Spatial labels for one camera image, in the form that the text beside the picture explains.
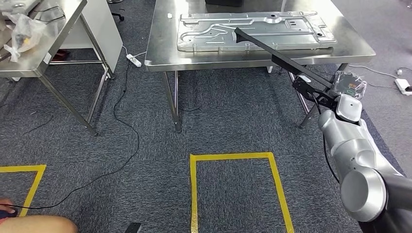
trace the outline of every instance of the table top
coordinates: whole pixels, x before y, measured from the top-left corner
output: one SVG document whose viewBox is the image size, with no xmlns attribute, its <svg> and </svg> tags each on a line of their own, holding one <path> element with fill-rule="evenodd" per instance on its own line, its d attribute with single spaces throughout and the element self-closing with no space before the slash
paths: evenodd
<svg viewBox="0 0 412 233">
<path fill-rule="evenodd" d="M 157 0 L 145 59 L 149 71 L 273 66 L 266 51 L 183 52 L 177 50 L 181 14 L 316 11 L 337 40 L 334 48 L 282 50 L 301 65 L 368 62 L 373 49 L 330 0 L 244 0 L 242 7 L 205 4 L 205 0 Z"/>
<path fill-rule="evenodd" d="M 66 18 L 48 23 L 45 29 L 46 33 L 41 38 L 40 43 L 31 50 L 22 53 L 18 62 L 10 62 L 9 59 L 0 62 L 0 77 L 41 76 L 46 71 L 50 59 L 54 57 L 66 39 L 86 3 L 87 0 L 43 0 L 36 6 L 34 10 L 42 11 L 58 5 Z"/>
</svg>

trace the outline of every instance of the yellow tape rectangle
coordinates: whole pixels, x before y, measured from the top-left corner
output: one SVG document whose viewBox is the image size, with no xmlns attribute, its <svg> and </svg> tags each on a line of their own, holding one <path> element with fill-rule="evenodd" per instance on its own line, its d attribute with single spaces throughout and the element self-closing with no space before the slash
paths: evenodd
<svg viewBox="0 0 412 233">
<path fill-rule="evenodd" d="M 279 172 L 277 171 L 275 157 L 271 152 L 257 153 L 239 153 L 239 154 L 202 154 L 190 155 L 190 184 L 191 184 L 191 223 L 190 232 L 198 233 L 198 213 L 197 213 L 197 184 L 196 184 L 196 162 L 211 161 L 211 160 L 229 160 L 229 159 L 268 159 L 275 181 L 276 192 L 279 197 L 280 208 L 282 210 L 283 219 L 285 221 L 286 231 L 293 233 L 292 219 L 286 203 L 285 194 L 283 192 L 282 183 L 280 181 Z"/>
<path fill-rule="evenodd" d="M 35 166 L 0 166 L 0 173 L 6 172 L 24 172 L 24 171 L 36 171 L 36 177 L 34 178 L 33 184 L 30 187 L 29 193 L 27 194 L 26 200 L 24 201 L 23 206 L 30 207 L 30 204 L 33 201 L 33 197 L 36 193 L 36 190 L 39 186 L 41 178 L 43 177 L 44 170 L 46 165 L 35 165 Z M 19 216 L 26 216 L 28 209 L 22 209 Z"/>
</svg>

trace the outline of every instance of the person's leg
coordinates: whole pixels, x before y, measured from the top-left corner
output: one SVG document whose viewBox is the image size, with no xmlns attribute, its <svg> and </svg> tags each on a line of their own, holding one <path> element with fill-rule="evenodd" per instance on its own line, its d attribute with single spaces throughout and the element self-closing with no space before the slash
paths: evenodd
<svg viewBox="0 0 412 233">
<path fill-rule="evenodd" d="M 77 233 L 76 225 L 64 217 L 12 217 L 0 224 L 1 233 Z"/>
</svg>

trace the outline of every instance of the robotic arm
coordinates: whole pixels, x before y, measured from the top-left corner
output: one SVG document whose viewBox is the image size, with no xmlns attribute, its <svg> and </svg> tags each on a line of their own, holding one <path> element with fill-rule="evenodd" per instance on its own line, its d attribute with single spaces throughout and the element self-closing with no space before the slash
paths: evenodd
<svg viewBox="0 0 412 233">
<path fill-rule="evenodd" d="M 338 172 L 341 200 L 365 233 L 412 232 L 412 180 L 400 174 L 380 153 L 366 123 L 362 103 L 347 94 L 315 89 L 308 78 L 332 84 L 262 42 L 235 29 L 237 42 L 250 41 L 272 55 L 272 61 L 297 76 L 293 87 L 304 98 L 329 108 L 318 121 Z"/>
</svg>

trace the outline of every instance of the plastic bag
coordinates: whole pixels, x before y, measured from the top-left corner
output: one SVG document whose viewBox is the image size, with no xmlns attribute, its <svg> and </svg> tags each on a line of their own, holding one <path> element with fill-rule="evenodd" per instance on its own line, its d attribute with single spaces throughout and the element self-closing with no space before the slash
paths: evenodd
<svg viewBox="0 0 412 233">
<path fill-rule="evenodd" d="M 350 72 L 337 71 L 331 91 L 334 95 L 343 93 L 360 100 L 365 94 L 366 85 L 367 82 L 362 80 L 362 76 Z"/>
<path fill-rule="evenodd" d="M 16 25 L 12 31 L 12 46 L 4 45 L 4 49 L 11 53 L 12 62 L 17 62 L 20 53 L 36 46 L 46 25 L 22 14 L 9 15 L 10 20 Z"/>
</svg>

